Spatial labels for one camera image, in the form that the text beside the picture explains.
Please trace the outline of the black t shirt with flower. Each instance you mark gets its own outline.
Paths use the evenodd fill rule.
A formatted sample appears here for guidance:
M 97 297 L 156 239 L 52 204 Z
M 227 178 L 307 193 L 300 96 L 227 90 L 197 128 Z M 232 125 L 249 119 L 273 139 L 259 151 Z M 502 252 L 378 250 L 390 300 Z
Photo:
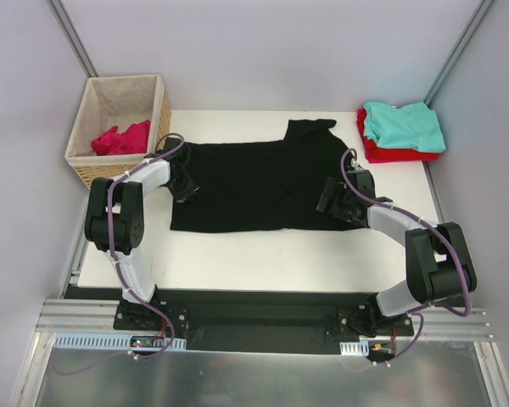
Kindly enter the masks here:
M 356 225 L 317 211 L 327 179 L 341 178 L 347 150 L 336 120 L 290 120 L 271 142 L 191 143 L 186 172 L 198 191 L 174 203 L 171 230 L 348 231 Z

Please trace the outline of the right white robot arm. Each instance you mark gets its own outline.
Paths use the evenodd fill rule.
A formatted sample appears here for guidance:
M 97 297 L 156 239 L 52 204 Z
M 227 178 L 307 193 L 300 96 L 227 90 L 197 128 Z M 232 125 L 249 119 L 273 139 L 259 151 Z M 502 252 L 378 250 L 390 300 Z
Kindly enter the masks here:
M 381 232 L 405 250 L 404 281 L 373 294 L 348 318 L 351 331 L 376 337 L 414 311 L 431 304 L 445 307 L 449 298 L 463 298 L 464 309 L 459 314 L 470 313 L 477 276 L 458 224 L 430 223 L 389 198 L 376 197 L 372 174 L 364 169 L 345 171 L 343 181 L 327 178 L 316 209 L 353 226 Z

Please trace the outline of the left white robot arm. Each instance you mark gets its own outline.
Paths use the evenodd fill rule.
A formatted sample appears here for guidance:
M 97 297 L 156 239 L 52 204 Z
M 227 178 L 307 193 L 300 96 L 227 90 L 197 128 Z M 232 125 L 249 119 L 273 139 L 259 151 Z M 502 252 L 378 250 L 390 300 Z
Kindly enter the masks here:
M 199 187 L 187 173 L 190 147 L 175 138 L 175 147 L 151 153 L 115 178 L 92 181 L 84 233 L 105 254 L 122 290 L 114 328 L 168 330 L 171 323 L 160 308 L 156 283 L 139 247 L 145 232 L 144 199 L 159 187 L 176 204 L 187 202 Z

